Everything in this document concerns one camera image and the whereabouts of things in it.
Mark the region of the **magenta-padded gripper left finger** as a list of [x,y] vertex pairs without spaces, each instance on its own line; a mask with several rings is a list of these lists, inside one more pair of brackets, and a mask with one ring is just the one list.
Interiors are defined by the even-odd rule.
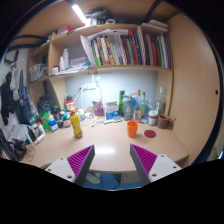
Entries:
[[95,148],[93,145],[90,145],[68,158],[58,158],[46,168],[46,171],[75,183],[76,185],[82,186],[94,156]]

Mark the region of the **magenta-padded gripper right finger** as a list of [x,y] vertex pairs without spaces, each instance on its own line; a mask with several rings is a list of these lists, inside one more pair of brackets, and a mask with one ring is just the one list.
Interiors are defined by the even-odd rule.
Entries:
[[130,155],[143,185],[181,170],[181,167],[165,154],[156,155],[134,144],[130,145]]

